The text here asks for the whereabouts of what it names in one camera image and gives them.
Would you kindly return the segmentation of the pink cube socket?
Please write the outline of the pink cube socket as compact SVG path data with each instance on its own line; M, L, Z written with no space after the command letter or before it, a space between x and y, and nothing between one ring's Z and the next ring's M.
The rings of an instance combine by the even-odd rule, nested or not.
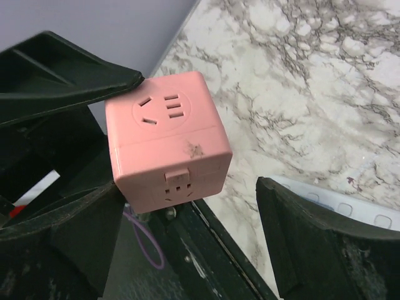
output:
M105 112L113 179L135 213L222 191L233 152L200 72L146 79Z

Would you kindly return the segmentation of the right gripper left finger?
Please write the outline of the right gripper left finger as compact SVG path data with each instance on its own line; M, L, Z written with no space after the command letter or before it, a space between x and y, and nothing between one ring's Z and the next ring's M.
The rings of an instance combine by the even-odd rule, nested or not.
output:
M1 229L1 299L103 296L124 199L113 182Z

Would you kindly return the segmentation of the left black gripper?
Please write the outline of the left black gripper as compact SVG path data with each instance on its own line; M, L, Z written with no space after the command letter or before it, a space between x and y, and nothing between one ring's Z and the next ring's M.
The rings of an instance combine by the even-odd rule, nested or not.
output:
M69 110L128 93L143 80L140 71L51 31L1 51L1 196L17 200L51 171L59 174L6 230L114 229L107 136L88 108Z

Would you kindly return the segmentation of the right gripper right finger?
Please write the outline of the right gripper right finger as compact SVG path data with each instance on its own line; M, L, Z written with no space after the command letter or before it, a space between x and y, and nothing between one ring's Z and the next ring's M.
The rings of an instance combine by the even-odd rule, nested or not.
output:
M398 299L399 233L342 216L260 177L256 200L283 299Z

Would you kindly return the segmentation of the white multicolour power strip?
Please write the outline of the white multicolour power strip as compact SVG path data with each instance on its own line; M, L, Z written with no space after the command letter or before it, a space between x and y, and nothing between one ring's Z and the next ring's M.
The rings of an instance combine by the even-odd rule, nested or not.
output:
M282 176L272 176L271 179L301 198L353 220L392 231L400 230L399 211L394 209Z

